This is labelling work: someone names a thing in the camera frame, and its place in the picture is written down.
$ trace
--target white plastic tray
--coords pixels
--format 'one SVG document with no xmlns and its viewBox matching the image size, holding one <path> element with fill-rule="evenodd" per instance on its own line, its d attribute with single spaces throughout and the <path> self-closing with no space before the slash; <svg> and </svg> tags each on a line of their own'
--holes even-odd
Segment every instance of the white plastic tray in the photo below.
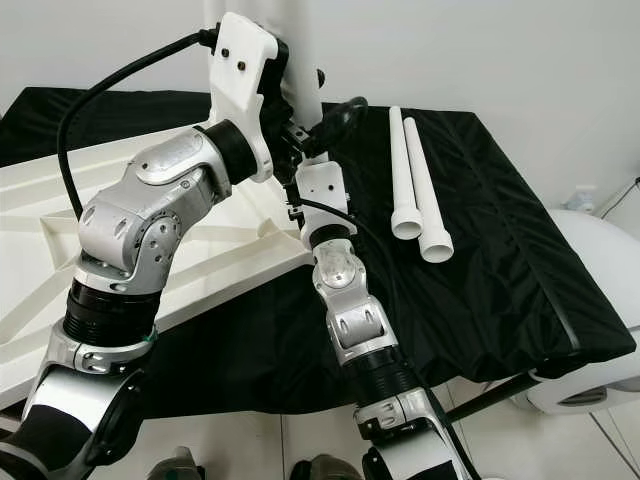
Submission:
<svg viewBox="0 0 640 480">
<path fill-rule="evenodd" d="M 182 129 L 76 150 L 83 202 L 121 178 L 126 161 Z M 55 155 L 0 169 L 0 409 L 27 395 L 51 325 L 65 312 L 80 252 Z M 185 235 L 162 294 L 162 332 L 310 263 L 275 179 L 250 180 Z"/>
</svg>

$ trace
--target black cloth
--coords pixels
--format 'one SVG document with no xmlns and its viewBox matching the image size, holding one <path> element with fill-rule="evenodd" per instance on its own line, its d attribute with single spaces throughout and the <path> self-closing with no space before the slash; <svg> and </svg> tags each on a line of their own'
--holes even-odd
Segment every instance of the black cloth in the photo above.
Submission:
<svg viewBox="0 0 640 480">
<path fill-rule="evenodd" d="M 78 91 L 27 89 L 0 122 L 0 159 L 54 153 L 55 126 Z M 74 147 L 202 121 L 208 94 L 109 92 L 81 114 Z M 399 281 L 391 318 L 427 382 L 548 376 L 633 351 L 635 343 L 546 210 L 480 120 L 404 109 L 416 120 L 454 256 L 425 263 L 395 239 L 386 107 L 331 152 L 351 209 L 390 250 Z M 356 249 L 387 304 L 387 266 L 369 238 Z M 301 267 L 160 336 L 145 389 L 147 416 L 231 410 L 297 413 L 351 401 Z"/>
</svg>

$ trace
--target pipe socket end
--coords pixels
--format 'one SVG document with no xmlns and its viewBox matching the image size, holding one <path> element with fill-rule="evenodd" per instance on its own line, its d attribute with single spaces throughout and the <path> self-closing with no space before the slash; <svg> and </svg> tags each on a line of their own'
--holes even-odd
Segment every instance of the pipe socket end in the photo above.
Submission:
<svg viewBox="0 0 640 480">
<path fill-rule="evenodd" d="M 446 262 L 453 255 L 451 235 L 444 229 L 425 229 L 418 243 L 422 258 L 429 263 Z"/>
<path fill-rule="evenodd" d="M 413 240 L 422 233 L 422 214 L 415 207 L 400 207 L 391 215 L 391 231 L 400 240 Z"/>
</svg>

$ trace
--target floor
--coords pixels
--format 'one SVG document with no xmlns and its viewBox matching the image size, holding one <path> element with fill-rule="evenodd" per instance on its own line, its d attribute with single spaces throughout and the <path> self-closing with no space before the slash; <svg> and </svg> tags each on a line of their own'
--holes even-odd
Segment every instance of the floor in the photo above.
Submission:
<svg viewBox="0 0 640 480">
<path fill-rule="evenodd" d="M 454 379 L 436 389 L 446 409 L 478 395 L 483 385 Z M 130 454 L 97 469 L 91 480 L 144 479 L 178 445 L 188 446 L 208 480 L 287 479 L 301 459 L 329 453 L 360 469 L 369 445 L 352 420 L 353 406 L 309 415 L 255 412 L 151 420 Z M 596 414 L 628 460 L 640 469 L 640 401 Z M 509 401 L 456 425 L 483 476 L 506 480 L 633 480 L 635 477 L 588 415 L 547 416 Z"/>
</svg>

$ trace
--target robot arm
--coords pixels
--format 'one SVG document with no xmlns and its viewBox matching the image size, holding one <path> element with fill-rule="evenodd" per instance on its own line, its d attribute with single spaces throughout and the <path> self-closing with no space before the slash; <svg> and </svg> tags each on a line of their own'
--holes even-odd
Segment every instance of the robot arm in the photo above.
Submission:
<svg viewBox="0 0 640 480">
<path fill-rule="evenodd" d="M 286 45 L 244 17 L 225 15 L 212 71 L 216 123 L 142 151 L 120 182 L 86 205 L 67 313 L 52 329 L 21 428 L 0 443 L 0 479 L 84 479 L 126 455 L 142 422 L 143 366 L 180 239 L 232 185 L 274 170 L 290 181 L 290 214 L 316 260 L 312 280 L 358 401 L 355 419 L 374 444 L 363 459 L 367 477 L 463 478 L 384 308 L 367 291 L 349 240 L 356 228 L 341 168 L 306 160 L 352 128 L 366 102 L 356 98 L 310 131 L 298 128 L 279 89 L 286 61 Z"/>
</svg>

